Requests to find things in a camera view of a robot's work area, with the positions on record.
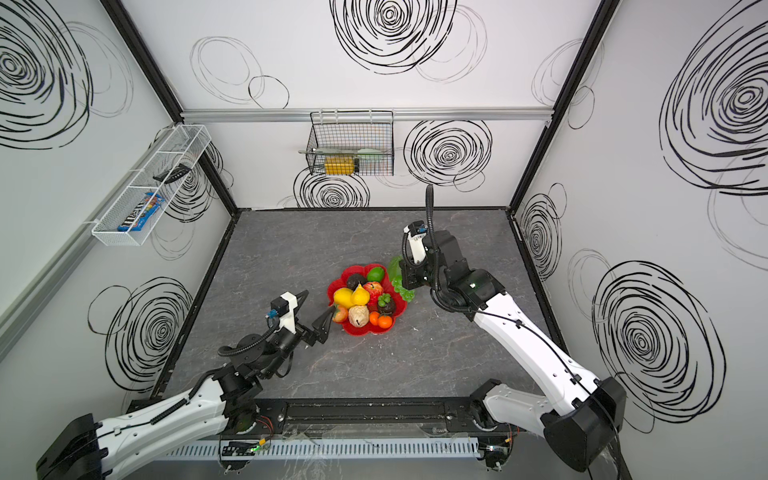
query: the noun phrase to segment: lemon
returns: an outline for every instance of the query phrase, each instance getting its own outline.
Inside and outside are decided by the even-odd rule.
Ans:
[[[355,306],[355,303],[353,303],[352,300],[352,295],[352,290],[346,287],[340,288],[336,292],[333,292],[333,302],[338,303],[344,308],[351,308]]]
[[[352,303],[355,305],[368,305],[369,300],[371,300],[371,294],[368,293],[368,290],[362,288],[362,285],[358,285],[352,294]]]

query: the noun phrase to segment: green lime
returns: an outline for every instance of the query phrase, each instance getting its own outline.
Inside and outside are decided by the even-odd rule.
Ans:
[[[366,277],[369,282],[380,282],[384,280],[384,269],[380,266],[375,266],[368,272]]]

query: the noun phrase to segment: white wire basket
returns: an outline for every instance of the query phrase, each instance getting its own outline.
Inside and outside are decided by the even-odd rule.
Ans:
[[[91,230],[94,237],[107,246],[138,247],[144,244],[209,143],[210,135],[204,125],[176,125],[159,149],[136,172],[117,200],[96,222]],[[179,165],[188,167],[189,172],[175,181],[170,181],[172,173]],[[138,208],[148,194],[151,195],[150,200]],[[139,227],[131,221],[145,215],[153,202],[157,202],[157,209],[146,219],[143,226]]]

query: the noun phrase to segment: red fruit tray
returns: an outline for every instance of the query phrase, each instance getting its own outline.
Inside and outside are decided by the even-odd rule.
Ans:
[[[384,280],[382,280],[379,283],[382,284],[384,293],[388,293],[389,295],[391,295],[392,301],[395,302],[395,313],[392,315],[392,326],[390,326],[388,329],[383,329],[381,327],[371,324],[371,322],[368,322],[361,327],[357,327],[351,324],[348,320],[344,320],[344,322],[342,323],[342,328],[344,328],[344,331],[347,332],[349,335],[363,336],[363,335],[367,335],[368,333],[373,333],[374,335],[387,333],[395,326],[397,317],[402,315],[402,313],[406,311],[406,307],[408,306],[408,303],[402,299],[400,294],[395,291],[395,288],[389,282],[389,273],[386,271],[386,267],[378,263],[370,263],[365,266],[352,265],[351,267],[344,270],[341,274],[341,278],[334,280],[328,286],[328,300],[330,301],[328,305],[329,306],[333,305],[333,294],[339,288],[346,286],[346,281],[349,279],[350,276],[352,276],[354,273],[361,273],[363,276],[368,276],[368,272],[370,272],[377,266],[380,266],[384,269]]]

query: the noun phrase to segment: black wire basket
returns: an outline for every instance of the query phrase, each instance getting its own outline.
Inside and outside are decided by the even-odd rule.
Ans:
[[[303,153],[312,175],[392,176],[395,173],[393,112],[319,111],[310,117],[312,131]]]

